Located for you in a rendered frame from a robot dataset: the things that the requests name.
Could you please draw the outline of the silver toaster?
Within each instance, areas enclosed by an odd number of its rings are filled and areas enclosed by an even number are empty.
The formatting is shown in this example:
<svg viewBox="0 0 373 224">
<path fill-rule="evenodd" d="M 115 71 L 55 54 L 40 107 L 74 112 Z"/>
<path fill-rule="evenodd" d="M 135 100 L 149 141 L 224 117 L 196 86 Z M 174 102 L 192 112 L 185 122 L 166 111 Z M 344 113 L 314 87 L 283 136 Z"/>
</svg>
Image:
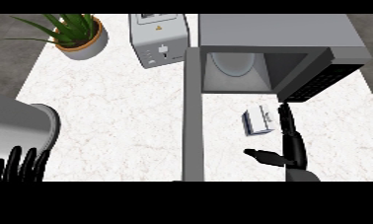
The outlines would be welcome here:
<svg viewBox="0 0 373 224">
<path fill-rule="evenodd" d="M 130 14 L 130 42 L 149 69 L 185 60 L 189 28 L 185 14 Z"/>
</svg>

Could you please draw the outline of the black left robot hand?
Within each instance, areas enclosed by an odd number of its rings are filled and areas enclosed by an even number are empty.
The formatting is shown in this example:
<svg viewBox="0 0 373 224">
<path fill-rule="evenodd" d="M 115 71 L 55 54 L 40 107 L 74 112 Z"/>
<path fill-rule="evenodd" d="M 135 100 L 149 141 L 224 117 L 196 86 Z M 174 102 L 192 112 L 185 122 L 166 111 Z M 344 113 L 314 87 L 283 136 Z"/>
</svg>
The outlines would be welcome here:
<svg viewBox="0 0 373 224">
<path fill-rule="evenodd" d="M 9 159 L 0 158 L 0 183 L 39 183 L 45 179 L 46 165 L 51 151 L 37 155 L 37 148 L 28 150 L 25 159 L 21 159 L 23 147 L 15 146 Z"/>
</svg>

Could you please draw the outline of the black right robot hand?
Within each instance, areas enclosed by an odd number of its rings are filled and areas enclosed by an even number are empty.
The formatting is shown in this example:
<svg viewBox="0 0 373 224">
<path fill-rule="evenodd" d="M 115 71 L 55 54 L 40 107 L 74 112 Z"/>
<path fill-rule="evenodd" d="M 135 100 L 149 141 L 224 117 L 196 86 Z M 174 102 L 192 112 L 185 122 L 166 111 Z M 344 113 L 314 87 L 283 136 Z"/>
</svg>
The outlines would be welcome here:
<svg viewBox="0 0 373 224">
<path fill-rule="evenodd" d="M 307 147 L 303 135 L 297 131 L 294 113 L 288 103 L 281 104 L 279 115 L 283 134 L 283 154 L 255 149 L 245 149 L 244 153 L 261 164 L 304 170 L 309 166 Z"/>
</svg>

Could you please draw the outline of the green potted plant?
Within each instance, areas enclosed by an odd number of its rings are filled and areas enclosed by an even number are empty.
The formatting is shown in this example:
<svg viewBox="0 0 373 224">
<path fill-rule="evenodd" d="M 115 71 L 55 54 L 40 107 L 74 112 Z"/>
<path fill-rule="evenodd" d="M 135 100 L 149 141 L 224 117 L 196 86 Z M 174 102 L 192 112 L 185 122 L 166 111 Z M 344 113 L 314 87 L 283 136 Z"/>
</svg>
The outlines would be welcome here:
<svg viewBox="0 0 373 224">
<path fill-rule="evenodd" d="M 93 58 L 110 41 L 108 31 L 95 15 L 61 14 L 58 19 L 52 14 L 45 14 L 45 17 L 55 26 L 52 30 L 20 17 L 14 19 L 31 25 L 53 38 L 46 39 L 46 42 L 56 46 L 70 59 L 81 61 Z"/>
</svg>

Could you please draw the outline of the grey microwave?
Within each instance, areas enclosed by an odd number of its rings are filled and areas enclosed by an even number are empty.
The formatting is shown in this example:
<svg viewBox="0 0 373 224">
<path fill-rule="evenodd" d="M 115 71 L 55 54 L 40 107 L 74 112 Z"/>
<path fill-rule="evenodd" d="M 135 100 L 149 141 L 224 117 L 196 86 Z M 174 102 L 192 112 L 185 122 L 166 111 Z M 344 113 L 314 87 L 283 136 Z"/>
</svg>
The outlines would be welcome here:
<svg viewBox="0 0 373 224">
<path fill-rule="evenodd" d="M 202 91 L 303 103 L 373 60 L 344 14 L 198 16 Z"/>
</svg>

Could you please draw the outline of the white milk carton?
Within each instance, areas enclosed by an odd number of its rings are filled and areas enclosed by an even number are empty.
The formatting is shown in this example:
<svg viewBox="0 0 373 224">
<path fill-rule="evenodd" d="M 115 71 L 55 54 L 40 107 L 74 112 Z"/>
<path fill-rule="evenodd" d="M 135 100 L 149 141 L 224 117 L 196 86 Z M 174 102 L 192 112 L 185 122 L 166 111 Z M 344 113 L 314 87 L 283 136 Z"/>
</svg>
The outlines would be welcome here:
<svg viewBox="0 0 373 224">
<path fill-rule="evenodd" d="M 242 114 L 247 135 L 267 134 L 275 130 L 275 118 L 266 106 L 255 106 Z"/>
</svg>

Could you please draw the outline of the grey microwave door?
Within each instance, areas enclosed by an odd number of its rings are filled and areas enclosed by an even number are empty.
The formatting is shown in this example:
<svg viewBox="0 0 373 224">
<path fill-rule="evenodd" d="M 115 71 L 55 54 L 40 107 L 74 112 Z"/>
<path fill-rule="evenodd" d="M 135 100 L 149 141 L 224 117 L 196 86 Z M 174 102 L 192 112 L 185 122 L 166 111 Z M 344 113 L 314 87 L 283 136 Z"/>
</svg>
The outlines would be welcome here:
<svg viewBox="0 0 373 224">
<path fill-rule="evenodd" d="M 185 61 L 183 181 L 204 181 L 201 61 L 196 47 L 186 50 Z"/>
</svg>

